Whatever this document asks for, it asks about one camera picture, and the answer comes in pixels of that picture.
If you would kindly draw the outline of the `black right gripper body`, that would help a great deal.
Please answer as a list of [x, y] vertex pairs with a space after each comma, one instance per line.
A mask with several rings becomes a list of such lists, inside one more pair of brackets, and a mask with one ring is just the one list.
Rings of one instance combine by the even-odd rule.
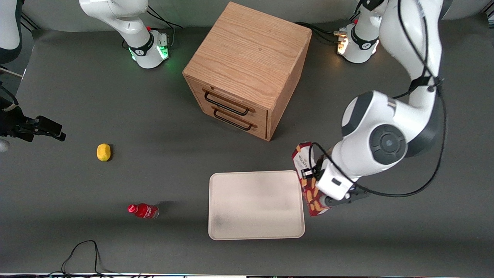
[[16, 131], [18, 125], [25, 124], [27, 117], [22, 109], [17, 105], [1, 105], [0, 112], [0, 136], [17, 137], [22, 140], [28, 140], [28, 136], [22, 135]]

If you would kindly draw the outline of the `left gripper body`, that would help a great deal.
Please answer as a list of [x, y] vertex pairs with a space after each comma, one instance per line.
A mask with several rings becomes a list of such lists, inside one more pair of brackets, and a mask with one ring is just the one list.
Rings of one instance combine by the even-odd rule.
[[356, 181], [356, 176], [348, 175], [347, 179], [336, 169], [335, 165], [325, 158], [321, 162], [316, 188], [334, 200], [342, 200]]

